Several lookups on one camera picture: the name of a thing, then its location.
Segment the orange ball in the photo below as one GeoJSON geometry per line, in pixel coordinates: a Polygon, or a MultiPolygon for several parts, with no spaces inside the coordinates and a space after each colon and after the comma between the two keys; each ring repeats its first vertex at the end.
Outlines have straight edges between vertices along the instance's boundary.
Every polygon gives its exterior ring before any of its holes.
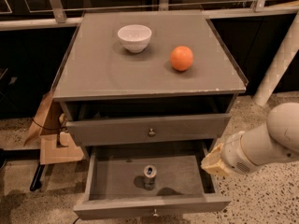
{"type": "Polygon", "coordinates": [[[178,71],[186,71],[192,66],[193,53],[190,48],[179,46],[170,54],[170,63],[178,71]]]}

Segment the gray tabletop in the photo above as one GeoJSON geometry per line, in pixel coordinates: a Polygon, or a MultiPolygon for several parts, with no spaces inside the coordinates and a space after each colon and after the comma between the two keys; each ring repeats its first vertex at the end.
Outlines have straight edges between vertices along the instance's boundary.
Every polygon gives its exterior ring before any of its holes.
{"type": "Polygon", "coordinates": [[[87,13],[79,28],[54,100],[240,93],[245,85],[199,11],[87,13]],[[143,24],[148,47],[127,51],[117,32],[143,24]],[[194,61],[177,72],[169,61],[176,46],[192,49],[194,61]]]}

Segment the terrazzo floor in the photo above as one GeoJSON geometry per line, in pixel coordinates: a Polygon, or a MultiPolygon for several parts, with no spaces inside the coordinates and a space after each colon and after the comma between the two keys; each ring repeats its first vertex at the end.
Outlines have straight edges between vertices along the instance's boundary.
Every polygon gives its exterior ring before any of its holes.
{"type": "MultiPolygon", "coordinates": [[[[219,142],[241,130],[263,123],[276,105],[299,102],[299,92],[273,94],[261,108],[250,96],[238,97],[232,118],[219,142]]],[[[0,148],[38,148],[38,141],[23,147],[30,119],[0,120],[0,148]]],[[[8,161],[0,171],[0,223],[61,223],[72,224],[77,219],[73,206],[83,201],[87,178],[86,161],[46,166],[41,177],[42,188],[29,190],[37,161],[8,161]]],[[[253,175],[232,178],[216,177],[224,196],[232,198],[221,212],[136,217],[79,223],[297,223],[299,222],[299,162],[271,164],[253,175]]]]}

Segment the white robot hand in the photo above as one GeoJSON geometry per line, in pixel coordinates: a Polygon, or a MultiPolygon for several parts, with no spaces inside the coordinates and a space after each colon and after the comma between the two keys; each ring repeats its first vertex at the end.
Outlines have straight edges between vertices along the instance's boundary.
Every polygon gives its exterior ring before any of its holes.
{"type": "Polygon", "coordinates": [[[230,136],[202,160],[212,175],[247,175],[272,162],[299,161],[299,104],[275,107],[264,124],[230,136]]]}

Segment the closed drawer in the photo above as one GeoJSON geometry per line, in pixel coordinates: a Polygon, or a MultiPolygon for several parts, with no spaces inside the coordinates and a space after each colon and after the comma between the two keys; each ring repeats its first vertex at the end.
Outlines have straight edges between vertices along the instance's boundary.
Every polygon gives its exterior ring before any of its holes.
{"type": "Polygon", "coordinates": [[[73,121],[67,129],[78,146],[212,139],[220,137],[229,114],[73,121]]]}
{"type": "Polygon", "coordinates": [[[83,220],[220,211],[231,201],[200,168],[205,144],[162,142],[94,147],[85,201],[74,207],[83,220]],[[145,189],[143,170],[157,170],[145,189]]]}

